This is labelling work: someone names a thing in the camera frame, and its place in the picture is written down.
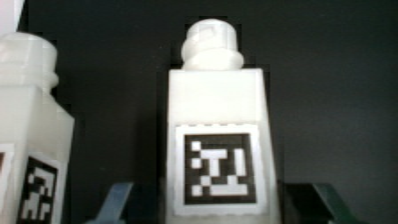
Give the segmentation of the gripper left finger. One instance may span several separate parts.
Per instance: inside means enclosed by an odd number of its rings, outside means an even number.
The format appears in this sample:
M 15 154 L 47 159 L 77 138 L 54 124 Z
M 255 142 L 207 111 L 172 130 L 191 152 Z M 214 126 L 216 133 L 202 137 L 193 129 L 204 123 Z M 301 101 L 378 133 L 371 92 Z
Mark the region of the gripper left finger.
M 125 224 L 125 221 L 120 219 L 120 215 L 124 211 L 131 188 L 131 182 L 118 182 L 111 185 L 97 216 L 83 224 Z

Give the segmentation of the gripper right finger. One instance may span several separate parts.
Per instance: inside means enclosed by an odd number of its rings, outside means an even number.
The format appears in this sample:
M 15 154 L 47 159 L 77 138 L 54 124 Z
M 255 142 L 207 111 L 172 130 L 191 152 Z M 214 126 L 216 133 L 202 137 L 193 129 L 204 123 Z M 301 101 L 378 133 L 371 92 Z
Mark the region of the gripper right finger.
M 362 224 L 330 184 L 282 186 L 282 224 Z

